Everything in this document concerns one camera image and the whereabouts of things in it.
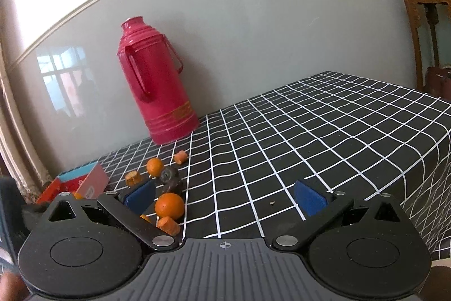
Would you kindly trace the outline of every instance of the carrot piece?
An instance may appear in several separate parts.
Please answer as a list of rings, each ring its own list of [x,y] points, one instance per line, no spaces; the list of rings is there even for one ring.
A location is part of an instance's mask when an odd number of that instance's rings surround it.
[[[186,160],[188,160],[188,153],[185,151],[179,151],[174,155],[173,159],[176,164],[183,164]]]
[[[149,217],[147,217],[145,214],[142,214],[140,217],[150,223]]]
[[[75,199],[84,199],[83,195],[81,195],[80,193],[72,192],[72,194],[74,195]]]
[[[141,175],[137,171],[131,171],[125,175],[125,184],[127,186],[132,186],[139,183],[142,180]]]
[[[163,217],[156,226],[171,236],[176,236],[180,232],[180,226],[171,217]]]

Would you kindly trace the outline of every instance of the orange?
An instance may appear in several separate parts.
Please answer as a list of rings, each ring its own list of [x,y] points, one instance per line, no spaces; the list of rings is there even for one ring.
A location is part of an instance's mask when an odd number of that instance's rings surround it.
[[[151,158],[146,164],[147,172],[150,176],[159,177],[165,168],[165,164],[159,158]]]
[[[158,217],[171,217],[177,220],[185,213],[183,199],[174,193],[164,193],[155,202],[155,213]]]

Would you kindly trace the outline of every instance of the blue gripper pad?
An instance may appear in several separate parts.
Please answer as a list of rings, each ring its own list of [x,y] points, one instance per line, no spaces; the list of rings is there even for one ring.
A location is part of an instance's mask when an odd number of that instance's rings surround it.
[[[119,200],[123,205],[140,216],[155,200],[155,183],[152,179],[145,179],[121,194]]]
[[[295,182],[295,201],[309,217],[328,205],[326,198],[301,181]]]

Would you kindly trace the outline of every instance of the crosshair mark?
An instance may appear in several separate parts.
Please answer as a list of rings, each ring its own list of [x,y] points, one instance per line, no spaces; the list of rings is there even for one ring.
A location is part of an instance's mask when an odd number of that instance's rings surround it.
[[[224,241],[224,242],[221,242],[218,246],[222,247],[225,250],[233,245],[230,242]]]

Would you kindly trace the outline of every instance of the wooden cabinet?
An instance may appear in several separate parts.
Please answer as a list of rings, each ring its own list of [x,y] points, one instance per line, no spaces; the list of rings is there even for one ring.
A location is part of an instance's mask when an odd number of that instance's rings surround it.
[[[420,41],[418,37],[418,28],[421,25],[420,13],[418,5],[425,7],[426,18],[428,20],[431,31],[432,51],[434,53],[434,65],[440,66],[438,55],[437,35],[435,25],[438,23],[437,4],[446,4],[448,17],[451,19],[451,0],[404,0],[407,15],[409,16],[410,31],[412,33],[412,41],[414,44],[415,65],[417,73],[417,90],[423,90],[423,66],[421,61]]]

